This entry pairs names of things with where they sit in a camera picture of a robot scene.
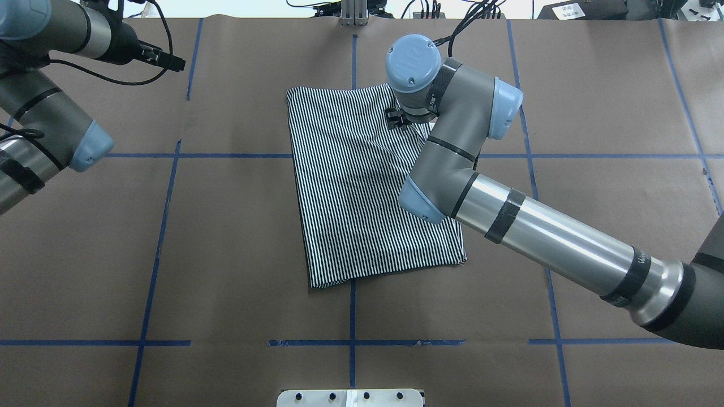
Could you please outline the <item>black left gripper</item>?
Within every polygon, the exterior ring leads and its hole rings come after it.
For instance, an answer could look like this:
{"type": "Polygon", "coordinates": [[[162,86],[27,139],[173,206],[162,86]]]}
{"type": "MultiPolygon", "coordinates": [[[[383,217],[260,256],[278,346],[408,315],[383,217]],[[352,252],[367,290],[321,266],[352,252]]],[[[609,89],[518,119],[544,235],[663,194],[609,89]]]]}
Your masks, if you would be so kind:
{"type": "Polygon", "coordinates": [[[139,43],[133,58],[167,71],[182,72],[186,67],[186,60],[183,58],[167,53],[160,47],[149,43],[139,43]]]}

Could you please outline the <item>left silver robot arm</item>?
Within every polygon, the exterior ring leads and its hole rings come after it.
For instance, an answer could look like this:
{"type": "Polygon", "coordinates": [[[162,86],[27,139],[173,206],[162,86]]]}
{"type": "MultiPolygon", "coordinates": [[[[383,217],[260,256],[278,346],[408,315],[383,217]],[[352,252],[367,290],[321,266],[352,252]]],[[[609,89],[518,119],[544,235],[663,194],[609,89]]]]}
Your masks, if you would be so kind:
{"type": "Polygon", "coordinates": [[[138,38],[124,2],[3,1],[1,105],[18,128],[2,123],[1,211],[38,193],[57,173],[85,172],[114,147],[109,134],[43,73],[52,51],[124,65],[140,61],[168,71],[186,62],[173,49],[138,38]]]}

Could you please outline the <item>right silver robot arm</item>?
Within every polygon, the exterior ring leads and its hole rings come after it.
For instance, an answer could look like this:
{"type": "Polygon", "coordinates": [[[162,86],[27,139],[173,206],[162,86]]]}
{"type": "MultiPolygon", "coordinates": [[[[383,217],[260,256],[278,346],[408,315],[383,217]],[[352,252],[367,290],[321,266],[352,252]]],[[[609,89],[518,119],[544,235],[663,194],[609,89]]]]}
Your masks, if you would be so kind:
{"type": "Polygon", "coordinates": [[[406,176],[399,203],[432,224],[468,225],[600,299],[644,330],[676,343],[722,349],[722,220],[693,260],[663,261],[475,170],[487,139],[502,139],[522,107],[517,87],[406,34],[385,59],[387,83],[413,123],[436,119],[406,176]]]}

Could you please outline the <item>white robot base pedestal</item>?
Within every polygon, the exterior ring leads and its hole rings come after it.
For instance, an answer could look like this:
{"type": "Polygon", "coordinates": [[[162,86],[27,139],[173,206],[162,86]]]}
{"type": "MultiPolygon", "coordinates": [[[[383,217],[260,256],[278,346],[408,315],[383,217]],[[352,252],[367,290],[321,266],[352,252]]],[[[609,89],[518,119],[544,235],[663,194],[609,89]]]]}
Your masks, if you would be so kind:
{"type": "Polygon", "coordinates": [[[277,406],[425,406],[424,391],[413,388],[288,389],[277,406]]]}

